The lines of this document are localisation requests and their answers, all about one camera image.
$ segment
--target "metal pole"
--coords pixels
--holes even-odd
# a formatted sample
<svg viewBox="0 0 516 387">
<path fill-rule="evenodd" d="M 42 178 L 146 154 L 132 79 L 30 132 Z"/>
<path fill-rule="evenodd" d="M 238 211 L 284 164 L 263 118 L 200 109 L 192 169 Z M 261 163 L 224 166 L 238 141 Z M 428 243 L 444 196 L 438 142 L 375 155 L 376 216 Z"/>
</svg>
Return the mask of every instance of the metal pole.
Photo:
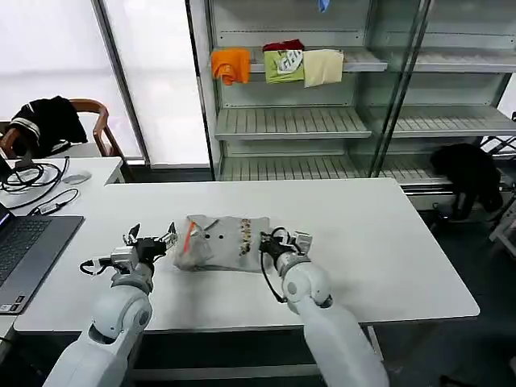
<svg viewBox="0 0 516 387">
<path fill-rule="evenodd" d="M 427 31 L 428 14 L 433 4 L 434 0 L 420 0 L 419 2 L 419 10 L 414 17 L 414 22 L 412 23 L 409 33 L 409 46 L 403 57 L 403 67 L 400 69 L 397 84 L 394 86 L 393 95 L 387 109 L 387 115 L 385 116 L 381 138 L 377 142 L 368 177 L 378 177 L 381 167 L 384 164 L 384 159 L 393 137 L 393 131 L 402 110 L 410 79 L 412 78 L 412 72 L 414 71 L 416 60 L 418 59 L 422 39 Z"/>
<path fill-rule="evenodd" d="M 107 55 L 110 58 L 111 68 L 113 69 L 116 83 L 119 85 L 123 104 L 127 109 L 127 114 L 129 115 L 129 120 L 131 121 L 132 130 L 135 133 L 138 148 L 144 157 L 145 165 L 150 165 L 151 159 L 148 155 L 147 147 L 145 146 L 144 135 L 142 133 L 141 126 L 139 125 L 135 106 L 132 103 L 131 92 L 129 91 L 127 79 L 125 73 L 123 72 L 119 50 L 116 48 L 116 42 L 114 41 L 110 20 L 107 16 L 106 6 L 104 5 L 103 0 L 91 0 L 91 4 L 94 7 L 95 17 L 97 18 L 97 23 L 100 27 L 102 40 L 104 40 L 104 46 L 106 47 Z"/>
</svg>

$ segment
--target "black jacket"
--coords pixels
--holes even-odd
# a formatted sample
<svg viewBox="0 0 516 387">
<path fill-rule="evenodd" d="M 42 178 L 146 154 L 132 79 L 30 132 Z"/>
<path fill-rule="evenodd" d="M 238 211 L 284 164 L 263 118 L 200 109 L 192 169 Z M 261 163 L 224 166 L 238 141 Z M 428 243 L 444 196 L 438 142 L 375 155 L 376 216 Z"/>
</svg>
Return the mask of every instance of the black jacket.
<svg viewBox="0 0 516 387">
<path fill-rule="evenodd" d="M 59 144 L 87 142 L 86 133 L 72 103 L 60 96 L 38 99 L 24 105 L 13 117 L 7 130 L 18 128 L 31 146 L 32 156 L 43 158 L 56 153 Z M 26 147 L 22 141 L 15 142 L 14 151 L 22 156 Z"/>
</svg>

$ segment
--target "orange towel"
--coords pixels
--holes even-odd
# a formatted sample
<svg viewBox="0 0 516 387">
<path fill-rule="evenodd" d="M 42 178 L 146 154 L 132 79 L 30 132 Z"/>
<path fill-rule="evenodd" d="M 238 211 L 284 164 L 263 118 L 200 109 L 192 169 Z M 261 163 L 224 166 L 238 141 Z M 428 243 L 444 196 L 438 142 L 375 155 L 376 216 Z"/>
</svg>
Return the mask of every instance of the orange towel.
<svg viewBox="0 0 516 387">
<path fill-rule="evenodd" d="M 227 48 L 211 55 L 214 78 L 222 78 L 224 85 L 248 83 L 251 72 L 251 53 L 245 48 Z"/>
</svg>

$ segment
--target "folded clothing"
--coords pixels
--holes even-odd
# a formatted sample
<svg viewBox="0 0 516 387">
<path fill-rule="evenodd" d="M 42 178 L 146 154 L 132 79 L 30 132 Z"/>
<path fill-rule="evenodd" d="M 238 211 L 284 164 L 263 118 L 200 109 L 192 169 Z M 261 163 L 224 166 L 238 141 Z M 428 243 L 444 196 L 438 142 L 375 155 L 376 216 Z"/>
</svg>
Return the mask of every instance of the folded clothing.
<svg viewBox="0 0 516 387">
<path fill-rule="evenodd" d="M 248 83 L 251 73 L 251 53 L 245 48 L 226 48 L 211 55 L 214 78 L 222 78 L 224 85 Z"/>
<path fill-rule="evenodd" d="M 301 50 L 266 51 L 264 64 L 267 83 L 302 81 L 305 78 Z"/>
<path fill-rule="evenodd" d="M 281 50 L 304 50 L 305 45 L 301 43 L 301 40 L 286 40 L 280 43 L 269 43 L 264 46 L 264 52 L 266 51 L 281 51 Z"/>
<path fill-rule="evenodd" d="M 336 50 L 314 50 L 303 53 L 305 87 L 342 81 L 344 54 Z"/>
<path fill-rule="evenodd" d="M 190 215 L 180 234 L 174 264 L 182 270 L 239 270 L 259 273 L 261 232 L 268 218 L 210 218 Z"/>
</svg>

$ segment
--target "black cloth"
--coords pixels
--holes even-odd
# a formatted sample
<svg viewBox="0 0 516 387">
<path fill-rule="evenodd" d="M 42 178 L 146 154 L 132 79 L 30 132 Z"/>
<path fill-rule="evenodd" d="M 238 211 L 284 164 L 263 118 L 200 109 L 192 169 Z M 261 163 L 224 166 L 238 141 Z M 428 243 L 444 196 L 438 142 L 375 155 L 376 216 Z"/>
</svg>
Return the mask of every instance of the black cloth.
<svg viewBox="0 0 516 387">
<path fill-rule="evenodd" d="M 24 105 L 7 130 L 12 127 L 18 128 L 26 140 L 15 142 L 13 149 L 18 156 L 23 156 L 29 148 L 33 157 L 43 158 L 62 152 L 63 144 L 88 141 L 72 103 L 60 96 Z"/>
<path fill-rule="evenodd" d="M 500 171 L 493 158 L 479 147 L 450 145 L 435 152 L 431 163 L 439 175 L 446 176 L 453 184 L 456 194 L 453 218 L 466 219 L 476 200 L 487 212 L 498 210 L 503 205 L 499 189 Z M 459 208 L 461 194 L 465 194 L 465 199 Z"/>
</svg>

